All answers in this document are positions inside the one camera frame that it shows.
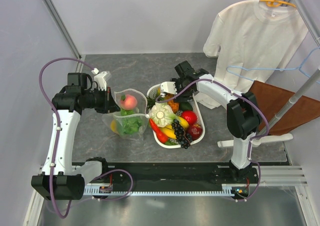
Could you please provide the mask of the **clear dotted zip top bag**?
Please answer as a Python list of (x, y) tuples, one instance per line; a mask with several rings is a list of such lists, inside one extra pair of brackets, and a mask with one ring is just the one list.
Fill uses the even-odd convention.
[(119, 112), (102, 116), (103, 123), (122, 139), (137, 140), (149, 124), (147, 98), (138, 90), (125, 89), (114, 92)]

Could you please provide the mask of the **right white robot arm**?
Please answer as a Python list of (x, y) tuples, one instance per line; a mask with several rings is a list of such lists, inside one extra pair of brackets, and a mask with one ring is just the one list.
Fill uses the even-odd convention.
[(218, 82), (204, 69), (195, 70), (188, 61), (175, 66), (178, 78), (171, 78), (169, 86), (173, 89), (174, 101), (186, 102), (193, 93), (199, 92), (217, 101), (226, 109), (227, 128), (233, 136), (233, 153), (229, 170), (233, 182), (242, 182), (247, 177), (246, 167), (250, 165), (251, 142), (262, 121), (262, 113), (258, 108), (253, 93), (233, 91)]

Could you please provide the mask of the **yellow toy lemon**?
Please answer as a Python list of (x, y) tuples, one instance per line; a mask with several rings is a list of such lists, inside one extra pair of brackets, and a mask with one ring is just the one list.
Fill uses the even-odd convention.
[(118, 131), (117, 131), (117, 122), (115, 120), (113, 120), (111, 123), (110, 123), (110, 129), (112, 130), (112, 132), (118, 134)]

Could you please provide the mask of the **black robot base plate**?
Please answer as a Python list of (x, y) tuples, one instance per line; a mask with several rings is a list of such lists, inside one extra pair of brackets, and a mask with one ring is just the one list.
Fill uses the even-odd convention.
[[(247, 191), (260, 181), (259, 171), (250, 165), (237, 172), (230, 163), (169, 163), (169, 162), (114, 162), (107, 167), (109, 175), (90, 183), (119, 187), (129, 193), (136, 189), (221, 189), (231, 186), (234, 196), (239, 190)], [(117, 198), (120, 196), (94, 196)]]

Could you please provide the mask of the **pink toy peach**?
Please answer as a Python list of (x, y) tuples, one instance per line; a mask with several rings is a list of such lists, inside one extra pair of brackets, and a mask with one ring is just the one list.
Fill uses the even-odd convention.
[(125, 94), (120, 98), (120, 107), (124, 110), (133, 110), (137, 104), (138, 101), (133, 95)]

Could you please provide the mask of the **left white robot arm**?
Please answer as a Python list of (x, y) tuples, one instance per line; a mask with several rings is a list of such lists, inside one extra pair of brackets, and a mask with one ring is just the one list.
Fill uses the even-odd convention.
[(46, 200), (79, 200), (85, 186), (96, 179), (106, 182), (110, 171), (101, 157), (88, 159), (78, 169), (72, 166), (75, 132), (84, 109), (94, 109), (101, 114), (120, 111), (107, 81), (109, 71), (91, 77), (86, 73), (68, 73), (67, 85), (57, 93), (53, 104), (53, 124), (49, 150), (38, 175), (31, 186)]

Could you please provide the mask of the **green toy lettuce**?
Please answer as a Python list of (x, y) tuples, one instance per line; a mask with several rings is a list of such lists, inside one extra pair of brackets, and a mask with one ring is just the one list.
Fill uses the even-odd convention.
[(121, 109), (115, 118), (118, 133), (122, 137), (129, 137), (142, 133), (143, 119), (134, 110)]

